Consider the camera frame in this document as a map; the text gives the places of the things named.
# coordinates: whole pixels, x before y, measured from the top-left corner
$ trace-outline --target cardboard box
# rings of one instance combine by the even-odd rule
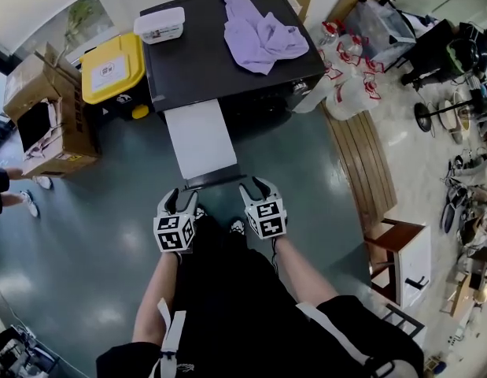
[[[28,56],[7,77],[4,112],[18,127],[25,153],[37,148],[24,159],[26,176],[61,177],[99,158],[82,112],[80,74],[57,59],[46,44],[42,54]]]

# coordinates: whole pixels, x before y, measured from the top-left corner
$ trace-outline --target cable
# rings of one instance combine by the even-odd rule
[[[28,326],[26,324],[23,323],[23,321],[16,315],[16,313],[13,311],[13,309],[11,308],[11,306],[9,305],[9,303],[7,302],[6,298],[4,297],[4,295],[2,294],[2,292],[0,291],[0,296],[2,297],[2,299],[4,300],[4,303],[7,305],[7,308],[9,308],[9,311],[11,312],[11,314],[20,322],[20,324],[23,326],[23,328],[27,331],[27,332],[31,332],[31,330],[28,328]],[[56,357],[58,357],[59,360],[63,361],[68,367],[70,367],[71,369],[77,371],[81,376],[85,376],[86,378],[90,378],[88,375],[86,375],[84,372],[82,372],[80,369],[74,367],[72,364],[70,364],[68,361],[66,361],[61,355],[59,355],[58,353],[56,353],[55,351],[52,351],[50,349],[50,347],[48,347],[46,344],[44,344],[43,342],[41,342],[39,339],[37,339],[36,337],[33,338],[37,343],[40,343],[42,346],[44,346],[47,350],[49,350],[49,352],[51,354],[54,354]]]
[[[271,239],[271,248],[273,249],[273,256],[271,257],[271,264],[275,270],[276,276],[279,274],[278,263],[276,262],[276,237]]]

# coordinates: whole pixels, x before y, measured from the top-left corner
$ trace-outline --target gray floor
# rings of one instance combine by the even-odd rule
[[[18,206],[0,216],[0,292],[35,334],[88,376],[94,359],[127,342],[160,252],[152,234],[157,203],[181,187],[167,128],[156,116],[115,120],[100,132],[102,159],[54,191],[29,181],[41,220]],[[362,232],[348,184],[318,110],[235,146],[242,171],[274,182],[289,235],[343,293],[369,282]],[[19,165],[19,136],[0,149],[0,166]],[[237,184],[201,192],[220,223],[243,212]],[[250,246],[270,254],[268,243]]]

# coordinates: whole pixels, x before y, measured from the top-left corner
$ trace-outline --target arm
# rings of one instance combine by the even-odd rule
[[[138,308],[132,342],[148,342],[158,346],[163,343],[166,327],[157,309],[157,303],[164,298],[168,308],[172,309],[177,267],[178,262],[173,253],[167,252],[161,255],[143,296],[142,304]]]
[[[338,295],[322,275],[296,251],[286,236],[276,239],[276,253],[299,302],[319,306]]]

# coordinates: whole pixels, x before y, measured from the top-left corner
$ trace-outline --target person's foot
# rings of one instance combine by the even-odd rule
[[[208,213],[206,212],[206,209],[203,207],[203,205],[197,205],[196,208],[196,221],[198,221],[202,217],[208,216]]]
[[[33,176],[31,180],[33,180],[44,189],[50,189],[53,187],[53,181],[48,176]]]
[[[409,74],[404,74],[401,78],[400,78],[400,82],[402,83],[402,85],[408,85],[410,83],[413,82],[412,78],[409,76]]]
[[[413,81],[413,88],[415,90],[419,90],[421,87],[423,87],[423,85],[420,79]]]
[[[229,233],[232,234],[233,232],[245,236],[245,222],[243,219],[236,217],[230,222]]]
[[[39,208],[33,202],[33,197],[31,196],[30,191],[21,191],[20,195],[23,196],[23,198],[24,198],[23,203],[28,207],[30,214],[33,217],[38,217],[39,216]]]

